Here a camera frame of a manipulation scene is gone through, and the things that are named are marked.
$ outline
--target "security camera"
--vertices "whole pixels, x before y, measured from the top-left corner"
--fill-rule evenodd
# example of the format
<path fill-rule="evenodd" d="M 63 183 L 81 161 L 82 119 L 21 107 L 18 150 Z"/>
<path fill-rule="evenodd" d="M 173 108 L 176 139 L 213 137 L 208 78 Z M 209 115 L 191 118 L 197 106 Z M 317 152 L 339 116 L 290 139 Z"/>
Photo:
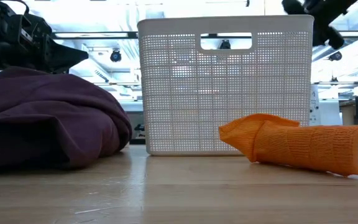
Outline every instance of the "security camera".
<path fill-rule="evenodd" d="M 335 54 L 332 54 L 328 57 L 328 60 L 330 61 L 335 61 L 335 60 L 340 60 L 342 59 L 342 53 L 340 52 L 335 52 Z"/>
<path fill-rule="evenodd" d="M 336 82 L 339 82 L 339 81 L 338 81 L 338 78 L 332 77 L 331 80 L 330 80 L 330 82 L 336 83 Z"/>
<path fill-rule="evenodd" d="M 119 52 L 119 50 L 113 50 L 111 56 L 110 56 L 110 60 L 112 62 L 119 62 L 121 61 L 121 53 Z"/>
<path fill-rule="evenodd" d="M 229 40 L 222 40 L 220 46 L 218 47 L 218 49 L 231 49 L 231 45 Z"/>

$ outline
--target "white plastic basket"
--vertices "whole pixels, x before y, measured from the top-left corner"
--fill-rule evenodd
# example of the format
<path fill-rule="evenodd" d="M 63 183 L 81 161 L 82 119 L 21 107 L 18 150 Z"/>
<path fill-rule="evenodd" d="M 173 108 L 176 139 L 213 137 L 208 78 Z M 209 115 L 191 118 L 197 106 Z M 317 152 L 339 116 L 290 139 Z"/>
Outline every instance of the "white plastic basket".
<path fill-rule="evenodd" d="M 311 16 L 149 19 L 138 24 L 147 152 L 238 155 L 218 127 L 254 113 L 310 113 Z M 250 32 L 252 47 L 204 50 L 201 34 Z"/>

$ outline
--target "orange fabric roll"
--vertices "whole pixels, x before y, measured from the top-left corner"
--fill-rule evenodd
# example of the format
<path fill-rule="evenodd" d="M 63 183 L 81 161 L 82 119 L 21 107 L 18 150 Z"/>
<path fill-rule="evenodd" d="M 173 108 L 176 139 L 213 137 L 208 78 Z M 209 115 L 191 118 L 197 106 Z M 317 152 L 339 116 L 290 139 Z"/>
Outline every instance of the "orange fabric roll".
<path fill-rule="evenodd" d="M 219 127 L 219 135 L 251 162 L 358 175 L 358 125 L 299 127 L 297 121 L 253 114 Z"/>

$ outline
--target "wooden table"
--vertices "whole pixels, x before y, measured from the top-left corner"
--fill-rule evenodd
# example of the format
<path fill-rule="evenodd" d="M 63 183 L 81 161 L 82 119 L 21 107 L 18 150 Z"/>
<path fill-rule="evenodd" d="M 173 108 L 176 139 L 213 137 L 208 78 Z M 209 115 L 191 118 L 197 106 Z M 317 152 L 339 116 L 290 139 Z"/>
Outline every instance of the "wooden table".
<path fill-rule="evenodd" d="M 0 174 L 0 223 L 358 223 L 358 177 L 131 146 L 83 170 Z"/>

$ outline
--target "purple sweatshirt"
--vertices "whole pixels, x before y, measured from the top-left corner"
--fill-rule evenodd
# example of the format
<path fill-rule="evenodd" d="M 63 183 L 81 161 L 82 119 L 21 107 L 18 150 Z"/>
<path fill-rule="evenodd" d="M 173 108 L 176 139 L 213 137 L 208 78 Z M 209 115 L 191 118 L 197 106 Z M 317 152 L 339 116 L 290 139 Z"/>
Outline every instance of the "purple sweatshirt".
<path fill-rule="evenodd" d="M 131 136 L 118 101 L 90 82 L 18 67 L 0 72 L 0 167 L 84 167 Z"/>

